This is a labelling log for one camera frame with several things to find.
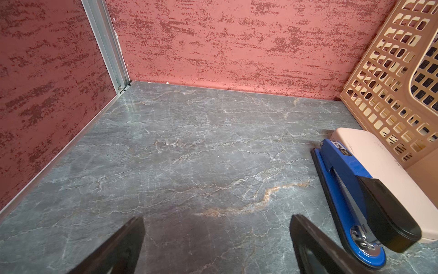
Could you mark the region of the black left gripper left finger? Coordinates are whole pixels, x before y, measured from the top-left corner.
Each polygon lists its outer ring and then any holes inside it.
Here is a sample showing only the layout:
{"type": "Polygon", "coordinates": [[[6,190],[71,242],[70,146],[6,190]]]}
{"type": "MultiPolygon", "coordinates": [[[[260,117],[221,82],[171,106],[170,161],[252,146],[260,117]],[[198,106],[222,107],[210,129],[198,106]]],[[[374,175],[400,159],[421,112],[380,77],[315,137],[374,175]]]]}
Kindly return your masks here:
{"type": "Polygon", "coordinates": [[[143,218],[132,218],[69,273],[133,274],[145,234],[143,218]]]}

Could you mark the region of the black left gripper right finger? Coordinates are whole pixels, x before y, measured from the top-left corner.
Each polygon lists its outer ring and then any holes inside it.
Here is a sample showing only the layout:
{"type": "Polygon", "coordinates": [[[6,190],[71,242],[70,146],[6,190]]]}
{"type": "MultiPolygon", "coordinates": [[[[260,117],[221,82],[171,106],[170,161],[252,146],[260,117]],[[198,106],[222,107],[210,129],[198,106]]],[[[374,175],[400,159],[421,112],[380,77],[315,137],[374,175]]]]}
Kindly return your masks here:
{"type": "Polygon", "coordinates": [[[289,226],[295,257],[302,274],[369,274],[305,216],[293,215],[289,226]]]}

